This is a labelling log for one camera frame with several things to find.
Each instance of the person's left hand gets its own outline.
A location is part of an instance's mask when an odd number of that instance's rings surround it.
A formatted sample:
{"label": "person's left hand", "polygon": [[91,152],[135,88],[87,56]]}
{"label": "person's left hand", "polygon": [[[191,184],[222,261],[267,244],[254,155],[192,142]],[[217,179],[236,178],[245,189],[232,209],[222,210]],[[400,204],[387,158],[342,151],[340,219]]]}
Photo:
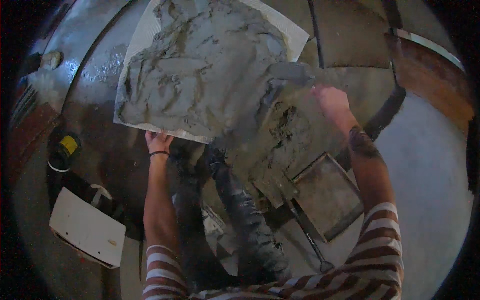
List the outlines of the person's left hand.
{"label": "person's left hand", "polygon": [[173,141],[173,136],[166,135],[163,132],[156,133],[147,130],[145,140],[147,141],[148,153],[165,151],[170,154],[170,144]]}

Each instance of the hand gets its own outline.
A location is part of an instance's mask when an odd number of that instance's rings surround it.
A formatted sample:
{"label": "hand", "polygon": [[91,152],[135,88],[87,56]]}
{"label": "hand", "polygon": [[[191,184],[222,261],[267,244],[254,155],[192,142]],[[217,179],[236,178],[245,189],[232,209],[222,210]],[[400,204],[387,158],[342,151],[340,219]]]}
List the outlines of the hand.
{"label": "hand", "polygon": [[357,120],[350,111],[347,93],[344,91],[332,86],[317,84],[310,90],[310,95],[315,96],[325,117],[344,134],[348,135],[350,129],[358,125]]}
{"label": "hand", "polygon": [[147,141],[148,153],[165,151],[170,154],[170,144],[173,141],[173,136],[166,135],[163,132],[146,131],[145,140]]}

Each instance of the person's right hand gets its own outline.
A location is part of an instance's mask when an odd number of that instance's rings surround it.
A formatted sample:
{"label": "person's right hand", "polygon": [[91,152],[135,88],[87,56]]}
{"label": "person's right hand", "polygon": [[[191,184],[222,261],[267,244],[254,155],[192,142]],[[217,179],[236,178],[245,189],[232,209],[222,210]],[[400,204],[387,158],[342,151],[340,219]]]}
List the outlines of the person's right hand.
{"label": "person's right hand", "polygon": [[350,111],[347,93],[344,91],[317,84],[310,90],[310,95],[315,97],[323,115],[343,133],[348,134],[350,129],[358,124]]}

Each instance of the striped shirt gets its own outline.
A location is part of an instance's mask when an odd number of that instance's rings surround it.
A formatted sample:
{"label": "striped shirt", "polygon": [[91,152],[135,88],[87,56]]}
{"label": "striped shirt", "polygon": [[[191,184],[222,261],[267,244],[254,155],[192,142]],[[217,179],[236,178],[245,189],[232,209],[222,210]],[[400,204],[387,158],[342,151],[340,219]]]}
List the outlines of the striped shirt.
{"label": "striped shirt", "polygon": [[143,299],[400,299],[402,281],[396,207],[381,203],[366,214],[359,240],[341,267],[261,286],[189,294],[176,254],[150,246]]}

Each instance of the gray cement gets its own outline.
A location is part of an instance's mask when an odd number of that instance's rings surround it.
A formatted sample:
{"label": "gray cement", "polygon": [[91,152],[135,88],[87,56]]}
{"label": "gray cement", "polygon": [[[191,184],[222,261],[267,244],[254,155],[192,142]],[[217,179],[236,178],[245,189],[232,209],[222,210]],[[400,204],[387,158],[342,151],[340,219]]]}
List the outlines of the gray cement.
{"label": "gray cement", "polygon": [[120,119],[215,138],[253,116],[266,68],[286,60],[279,30],[239,1],[170,0],[155,13],[162,31],[127,67]]}
{"label": "gray cement", "polygon": [[[395,190],[403,245],[402,298],[429,299],[458,255],[468,229],[473,195],[467,190],[465,139],[427,101],[408,93],[400,112],[375,144]],[[329,244],[325,258],[342,264],[358,240],[361,216]],[[276,234],[294,276],[314,273],[315,253],[294,220]]]}

